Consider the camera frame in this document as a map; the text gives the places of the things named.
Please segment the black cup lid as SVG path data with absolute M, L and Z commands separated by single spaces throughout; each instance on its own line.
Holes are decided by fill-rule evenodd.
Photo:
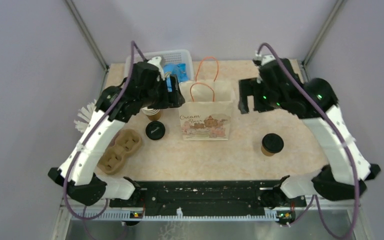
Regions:
M 281 152 L 285 146 L 282 137 L 276 133 L 266 134 L 261 140 L 261 145 L 274 154 Z

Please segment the brown paper coffee cup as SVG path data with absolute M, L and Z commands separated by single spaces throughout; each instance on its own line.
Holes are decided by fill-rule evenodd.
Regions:
M 265 156 L 267 156 L 267 157 L 271 157 L 271 156 L 273 156 L 273 155 L 275 154 L 275 153 L 273 153 L 273 152 L 268 151 L 264 145 L 261 146 L 261 152 L 262 152 Z

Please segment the beige paper bag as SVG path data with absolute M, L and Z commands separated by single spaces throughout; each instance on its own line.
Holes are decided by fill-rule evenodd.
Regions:
M 216 64 L 214 78 L 198 79 L 204 61 Z M 234 88 L 228 80 L 218 80 L 220 65 L 213 56 L 205 57 L 198 65 L 193 80 L 181 82 L 179 90 L 185 103 L 178 108 L 181 134 L 184 141 L 227 141 L 232 125 Z

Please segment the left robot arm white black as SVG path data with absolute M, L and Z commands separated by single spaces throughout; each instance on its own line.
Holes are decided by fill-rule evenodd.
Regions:
M 102 92 L 76 147 L 63 164 L 48 171 L 49 178 L 63 187 L 65 197 L 85 206 L 104 198 L 121 199 L 129 207 L 140 202 L 141 194 L 133 181 L 112 183 L 99 178 L 95 169 L 114 135 L 142 108 L 163 110 L 185 103 L 174 74 L 169 77 L 171 90 L 168 89 L 164 62 L 162 56 L 136 62 L 122 84 Z

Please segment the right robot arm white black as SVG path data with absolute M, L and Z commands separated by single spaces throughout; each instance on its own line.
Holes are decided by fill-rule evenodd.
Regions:
M 239 111 L 249 113 L 248 97 L 253 97 L 255 112 L 287 111 L 310 130 L 327 158 L 320 170 L 284 176 L 273 192 L 274 202 L 287 206 L 303 195 L 329 201 L 360 197 L 367 190 L 366 181 L 375 179 L 381 169 L 369 163 L 357 147 L 331 85 L 322 78 L 301 82 L 286 58 L 257 54 L 253 63 L 258 76 L 238 82 Z

